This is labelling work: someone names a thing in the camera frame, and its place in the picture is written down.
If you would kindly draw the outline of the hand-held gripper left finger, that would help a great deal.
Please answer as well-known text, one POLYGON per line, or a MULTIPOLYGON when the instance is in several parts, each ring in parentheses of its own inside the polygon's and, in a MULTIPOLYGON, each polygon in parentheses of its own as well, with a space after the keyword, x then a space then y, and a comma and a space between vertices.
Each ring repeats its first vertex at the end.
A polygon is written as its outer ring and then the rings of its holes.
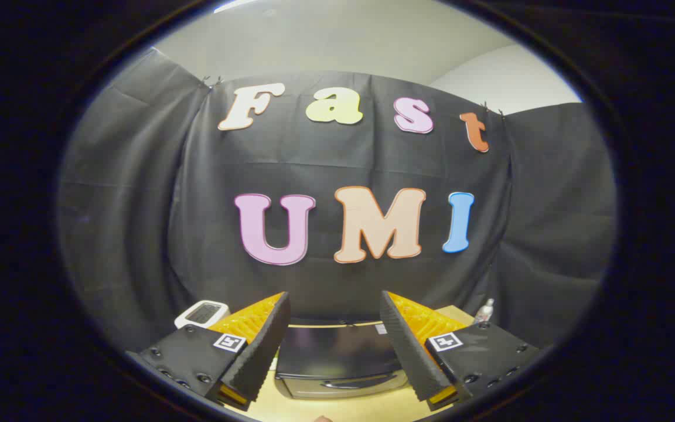
POLYGON ((247 410, 257 399, 290 320, 279 292, 233 314, 202 300, 176 319, 176 330, 129 357, 209 401, 247 410))

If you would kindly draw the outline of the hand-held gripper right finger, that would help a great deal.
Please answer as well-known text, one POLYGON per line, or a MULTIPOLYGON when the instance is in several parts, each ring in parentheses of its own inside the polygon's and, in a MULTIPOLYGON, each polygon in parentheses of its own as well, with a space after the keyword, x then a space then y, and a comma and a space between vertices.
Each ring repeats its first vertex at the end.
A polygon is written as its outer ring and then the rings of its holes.
POLYGON ((389 291, 380 317, 415 395, 431 410, 487 393, 541 353, 496 324, 462 324, 389 291))

